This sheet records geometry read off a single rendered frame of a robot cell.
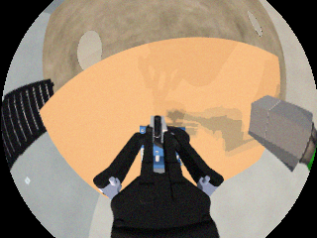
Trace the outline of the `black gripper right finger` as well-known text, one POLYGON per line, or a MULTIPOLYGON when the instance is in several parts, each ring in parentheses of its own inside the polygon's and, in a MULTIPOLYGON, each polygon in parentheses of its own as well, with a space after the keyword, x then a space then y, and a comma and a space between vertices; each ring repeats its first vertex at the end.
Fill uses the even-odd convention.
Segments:
POLYGON ((164 172, 168 172, 171 199, 175 203, 183 203, 188 197, 188 189, 184 181, 179 155, 197 187, 210 197, 224 178, 212 170, 188 141, 179 133, 172 135, 166 128, 164 116, 161 116, 160 136, 163 148, 164 172))

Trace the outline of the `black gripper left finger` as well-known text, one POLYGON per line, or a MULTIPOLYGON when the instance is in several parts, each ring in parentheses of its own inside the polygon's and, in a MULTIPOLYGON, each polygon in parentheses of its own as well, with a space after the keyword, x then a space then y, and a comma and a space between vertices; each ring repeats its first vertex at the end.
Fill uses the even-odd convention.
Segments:
POLYGON ((150 125, 147 125, 146 133, 134 133, 134 135, 126 143, 126 145, 116 156, 116 158, 113 160, 110 166, 94 177, 94 184, 104 195, 107 195, 111 200, 117 193, 120 192, 122 188, 121 183, 124 181, 137 154, 144 145, 138 198, 140 203, 144 205, 150 205, 154 202, 155 184, 153 127, 154 115, 151 115, 150 125))

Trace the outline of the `blue bench vise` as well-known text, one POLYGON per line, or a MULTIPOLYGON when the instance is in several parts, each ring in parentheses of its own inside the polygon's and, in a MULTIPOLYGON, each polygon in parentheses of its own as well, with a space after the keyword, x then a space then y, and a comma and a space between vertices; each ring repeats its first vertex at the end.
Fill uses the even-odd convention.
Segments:
MULTIPOLYGON (((161 117, 159 115, 156 115, 154 117, 154 120, 155 120, 154 172, 162 174, 162 173, 164 173, 164 164, 163 164, 163 154, 162 154, 162 142, 161 142, 161 136, 160 136, 161 117)), ((140 126, 140 133, 145 134, 146 133, 146 127, 147 126, 140 126)), ((168 126, 168 127, 169 127, 169 132, 172 135, 175 135, 176 133, 179 133, 188 141, 188 143, 190 142, 190 137, 187 134, 187 132, 185 132, 185 127, 173 127, 173 126, 168 126)), ((144 148, 144 145, 141 148, 141 160, 143 160, 143 148, 144 148)))

